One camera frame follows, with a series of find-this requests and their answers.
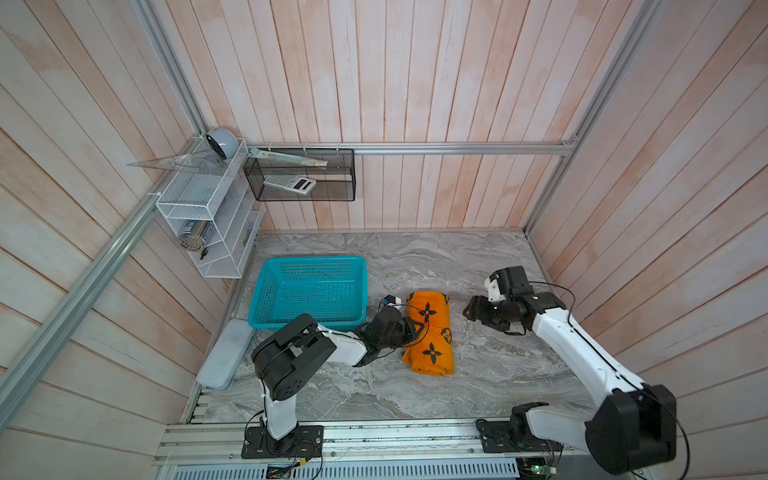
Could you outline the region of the orange patterned pillowcase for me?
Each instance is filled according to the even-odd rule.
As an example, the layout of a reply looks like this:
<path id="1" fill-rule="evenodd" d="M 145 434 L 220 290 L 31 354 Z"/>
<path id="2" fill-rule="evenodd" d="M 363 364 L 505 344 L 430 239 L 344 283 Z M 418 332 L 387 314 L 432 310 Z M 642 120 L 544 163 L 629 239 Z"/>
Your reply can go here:
<path id="1" fill-rule="evenodd" d="M 416 339 L 402 355 L 413 372 L 450 376 L 455 371 L 449 297 L 436 291 L 417 291 L 407 297 L 407 313 L 416 328 Z"/>

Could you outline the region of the teal plastic basket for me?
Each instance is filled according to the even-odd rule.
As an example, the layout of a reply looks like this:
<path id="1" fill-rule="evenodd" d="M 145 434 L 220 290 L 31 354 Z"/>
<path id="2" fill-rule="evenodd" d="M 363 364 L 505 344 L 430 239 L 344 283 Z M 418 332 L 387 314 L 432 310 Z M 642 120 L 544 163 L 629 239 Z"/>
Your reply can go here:
<path id="1" fill-rule="evenodd" d="M 276 257 L 259 272 L 248 324 L 276 331 L 302 314 L 351 331 L 367 317 L 368 271 L 361 256 Z"/>

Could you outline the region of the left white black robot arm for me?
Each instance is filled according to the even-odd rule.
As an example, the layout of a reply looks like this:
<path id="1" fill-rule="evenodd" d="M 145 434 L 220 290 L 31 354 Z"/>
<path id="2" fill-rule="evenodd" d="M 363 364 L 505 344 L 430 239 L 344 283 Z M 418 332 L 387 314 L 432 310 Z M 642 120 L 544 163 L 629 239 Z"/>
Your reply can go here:
<path id="1" fill-rule="evenodd" d="M 257 346 L 251 354 L 262 382 L 265 426 L 269 437 L 281 441 L 299 425 L 298 392 L 327 363 L 363 367 L 414 344 L 427 330 L 412 320 L 403 306 L 385 305 L 374 318 L 350 332 L 330 329 L 304 313 Z"/>

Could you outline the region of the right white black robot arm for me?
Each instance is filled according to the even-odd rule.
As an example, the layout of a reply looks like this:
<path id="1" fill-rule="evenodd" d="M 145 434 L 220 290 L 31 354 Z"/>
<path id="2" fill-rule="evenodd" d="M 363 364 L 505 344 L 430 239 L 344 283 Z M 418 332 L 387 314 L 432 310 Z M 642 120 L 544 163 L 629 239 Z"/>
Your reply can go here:
<path id="1" fill-rule="evenodd" d="M 591 455 L 612 475 L 667 463 L 677 456 L 677 402 L 663 385 L 650 385 L 615 360 L 578 324 L 553 285 L 538 292 L 521 266 L 493 272 L 486 295 L 474 296 L 463 314 L 510 334 L 515 324 L 543 340 L 568 365 L 591 396 L 588 416 L 547 402 L 512 408 L 506 421 L 479 419 L 487 453 L 524 452 L 548 442 Z"/>

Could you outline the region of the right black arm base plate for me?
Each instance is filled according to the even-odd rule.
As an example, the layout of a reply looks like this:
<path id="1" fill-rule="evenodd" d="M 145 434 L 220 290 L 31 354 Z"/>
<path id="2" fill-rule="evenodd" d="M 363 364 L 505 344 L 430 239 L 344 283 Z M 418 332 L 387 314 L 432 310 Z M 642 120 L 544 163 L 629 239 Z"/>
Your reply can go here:
<path id="1" fill-rule="evenodd" d="M 535 437 L 527 424 L 519 419 L 490 421 L 478 419 L 475 427 L 485 453 L 558 453 L 561 444 Z"/>

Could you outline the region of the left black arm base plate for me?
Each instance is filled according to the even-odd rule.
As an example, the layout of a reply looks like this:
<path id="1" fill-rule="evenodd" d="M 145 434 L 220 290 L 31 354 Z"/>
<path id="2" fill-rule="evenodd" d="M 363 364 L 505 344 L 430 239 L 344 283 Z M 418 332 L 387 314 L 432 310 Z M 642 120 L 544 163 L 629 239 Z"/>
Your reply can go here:
<path id="1" fill-rule="evenodd" d="M 248 427 L 241 458 L 310 460 L 321 456 L 323 440 L 323 426 L 298 425 L 280 440 L 273 438 L 266 427 Z"/>

